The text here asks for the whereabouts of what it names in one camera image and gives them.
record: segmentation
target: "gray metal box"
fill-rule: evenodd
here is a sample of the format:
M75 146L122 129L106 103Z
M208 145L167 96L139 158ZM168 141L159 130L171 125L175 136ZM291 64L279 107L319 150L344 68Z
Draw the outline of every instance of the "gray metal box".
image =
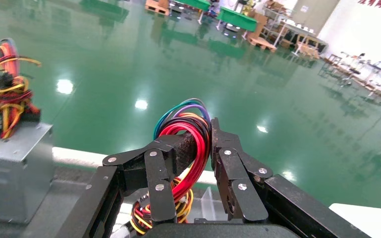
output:
M22 122L8 140L0 139L0 220L28 223L54 175L52 126Z

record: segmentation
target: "green epoxy floor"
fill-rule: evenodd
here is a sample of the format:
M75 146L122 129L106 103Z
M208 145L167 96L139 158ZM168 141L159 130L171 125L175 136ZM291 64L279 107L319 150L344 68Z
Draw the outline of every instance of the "green epoxy floor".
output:
M108 2L0 0L0 38L43 62L21 71L35 77L56 146L142 147L166 110L198 97L247 153L325 205L381 207L381 105L364 100L368 91L318 76L321 61L252 49L208 18L199 26L148 13L143 0Z

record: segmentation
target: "cable bundle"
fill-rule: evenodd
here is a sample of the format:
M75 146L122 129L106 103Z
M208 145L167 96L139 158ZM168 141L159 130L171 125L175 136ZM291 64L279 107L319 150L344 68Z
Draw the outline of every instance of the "cable bundle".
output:
M195 113L184 112L187 109L197 108L202 117ZM192 186L202 174L211 149L211 120L204 103L200 99L191 98L183 101L166 112L157 122L154 129L154 139L161 135L173 135L187 131L192 134L196 141L197 152L195 160L188 173L183 179L175 178L171 182L173 198L175 202L177 220L179 223L187 223L187 216L193 202ZM130 223L140 234L152 228L151 208L142 205L148 194L135 202L132 208Z
M31 103L33 93L28 89L28 80L20 76L20 60L41 63L37 60L18 55L11 38L0 40L0 114L2 133L0 137L11 137L13 129L23 113L39 114L40 110Z

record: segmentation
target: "green wire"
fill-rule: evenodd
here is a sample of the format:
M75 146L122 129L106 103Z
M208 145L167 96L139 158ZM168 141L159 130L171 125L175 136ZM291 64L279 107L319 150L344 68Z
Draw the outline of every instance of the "green wire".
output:
M175 110L177 110L178 108L182 107L182 106L185 106L185 105L189 105L189 104L198 104L198 105L201 105L201 106L204 106L203 103L200 101L200 100L186 100L186 101L183 101L182 103L180 103L179 105L176 105L175 107L173 107L172 109L168 110L168 112L166 112L157 122L157 124L155 125L155 128L154 128L154 134L153 134L153 138L154 140L157 138L157 132L158 130L160 129L160 126L162 125L162 123L164 122L164 120L172 113L174 112Z

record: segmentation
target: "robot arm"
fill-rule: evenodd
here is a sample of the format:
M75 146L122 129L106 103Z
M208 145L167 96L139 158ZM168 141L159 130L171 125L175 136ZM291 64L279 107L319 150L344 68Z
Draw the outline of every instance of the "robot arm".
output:
M368 237L246 154L217 118L211 125L211 165L228 221L177 223L170 181L191 164L196 144L189 133L163 135L144 148L104 158L57 237L110 237L123 198L144 187L154 226L145 237Z

